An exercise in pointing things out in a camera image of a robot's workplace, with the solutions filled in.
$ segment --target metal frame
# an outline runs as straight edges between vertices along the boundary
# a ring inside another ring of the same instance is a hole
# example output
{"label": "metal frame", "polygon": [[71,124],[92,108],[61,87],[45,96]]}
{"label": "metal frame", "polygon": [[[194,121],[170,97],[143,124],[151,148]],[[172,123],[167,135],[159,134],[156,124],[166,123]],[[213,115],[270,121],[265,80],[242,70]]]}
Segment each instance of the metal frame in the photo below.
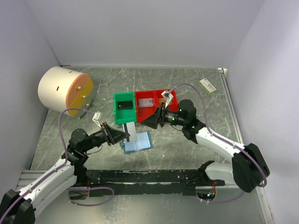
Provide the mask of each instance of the metal frame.
{"label": "metal frame", "polygon": [[[236,132],[236,135],[237,135],[237,139],[240,143],[243,144],[244,142],[243,142],[243,138],[241,136],[241,131],[240,131],[240,128],[239,128],[237,117],[235,115],[232,99],[231,99],[229,91],[228,91],[228,85],[227,85],[227,82],[226,82],[226,75],[223,74],[223,73],[220,73],[220,77],[222,79],[222,85],[223,85],[223,88],[225,90],[225,97],[226,97],[227,103],[229,105],[229,112],[230,112],[230,115],[233,119],[233,124],[234,124],[235,132]],[[263,212],[263,217],[265,219],[265,222],[267,224],[273,224],[274,220],[273,220],[273,216],[271,214],[271,210],[270,210],[270,206],[269,206],[269,203],[268,203],[268,199],[267,199],[267,196],[266,196],[265,189],[264,188],[256,188],[256,192],[257,192],[259,202],[261,204],[261,209],[262,209],[262,212]]]}

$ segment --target black object in green bin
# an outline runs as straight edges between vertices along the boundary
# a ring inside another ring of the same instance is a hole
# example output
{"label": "black object in green bin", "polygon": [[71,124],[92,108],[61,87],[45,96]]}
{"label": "black object in green bin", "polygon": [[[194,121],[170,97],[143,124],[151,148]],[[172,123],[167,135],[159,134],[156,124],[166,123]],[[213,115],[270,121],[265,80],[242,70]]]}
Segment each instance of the black object in green bin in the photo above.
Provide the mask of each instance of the black object in green bin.
{"label": "black object in green bin", "polygon": [[117,109],[118,110],[129,110],[133,108],[133,101],[128,100],[128,101],[120,101],[117,102]]}

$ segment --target marble surface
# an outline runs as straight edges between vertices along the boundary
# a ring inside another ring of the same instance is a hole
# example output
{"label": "marble surface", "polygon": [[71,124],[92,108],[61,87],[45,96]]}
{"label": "marble surface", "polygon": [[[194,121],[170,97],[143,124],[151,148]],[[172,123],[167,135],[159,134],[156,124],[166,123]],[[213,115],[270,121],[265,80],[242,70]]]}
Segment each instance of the marble surface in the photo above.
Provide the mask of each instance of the marble surface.
{"label": "marble surface", "polygon": [[[222,80],[215,69],[72,67],[70,69],[83,71],[91,76],[97,95],[90,110],[102,112],[100,122],[106,121],[112,127],[121,130],[122,127],[114,122],[114,92],[167,89],[180,83],[198,84],[199,80],[207,78],[217,89],[217,92],[211,96],[203,93],[210,126],[219,134],[237,140]],[[204,122],[202,104],[197,93],[188,86],[178,87],[175,91],[178,101],[191,99],[194,102],[197,115]],[[49,169],[64,153],[57,125],[58,116],[58,112],[51,110],[48,112],[31,170]],[[81,120],[63,116],[62,130],[66,142],[76,128],[83,128],[89,134],[98,131],[91,115],[87,114]],[[136,130],[137,132],[150,131],[153,149],[124,154],[119,144],[112,147],[105,144],[99,153],[89,157],[86,167],[88,169],[195,169],[208,160],[227,162],[213,150],[188,141],[181,132],[169,125],[157,130],[136,125]]]}

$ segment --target gray wall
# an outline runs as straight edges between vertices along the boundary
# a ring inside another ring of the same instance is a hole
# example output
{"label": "gray wall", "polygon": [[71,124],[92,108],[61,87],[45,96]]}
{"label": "gray wall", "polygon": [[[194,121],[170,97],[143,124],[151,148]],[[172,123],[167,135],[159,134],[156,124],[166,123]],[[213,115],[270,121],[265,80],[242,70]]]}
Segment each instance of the gray wall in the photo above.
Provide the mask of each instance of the gray wall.
{"label": "gray wall", "polygon": [[228,69],[246,143],[271,175],[266,193],[277,224],[299,220],[299,1],[266,0]]}
{"label": "gray wall", "polygon": [[228,67],[264,0],[26,0],[62,64]]}
{"label": "gray wall", "polygon": [[31,163],[47,113],[37,95],[42,75],[57,65],[24,0],[0,1],[0,198]]}

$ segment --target red plastic container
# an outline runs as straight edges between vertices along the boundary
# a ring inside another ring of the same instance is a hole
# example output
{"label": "red plastic container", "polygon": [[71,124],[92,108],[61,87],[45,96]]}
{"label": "red plastic container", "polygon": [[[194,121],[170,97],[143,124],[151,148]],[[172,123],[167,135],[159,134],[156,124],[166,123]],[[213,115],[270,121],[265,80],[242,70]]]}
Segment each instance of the red plastic container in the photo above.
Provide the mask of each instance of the red plastic container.
{"label": "red plastic container", "polygon": [[[136,116],[137,122],[140,123],[150,115],[152,115],[158,105],[159,105],[159,98],[163,98],[161,93],[164,90],[151,90],[151,91],[136,91],[135,92],[135,105],[136,105]],[[178,108],[178,100],[175,91],[172,92],[173,99],[172,104],[169,105],[168,109],[171,111],[176,111]],[[138,99],[146,99],[146,98],[153,98],[154,99],[154,106],[153,107],[138,107]]]}

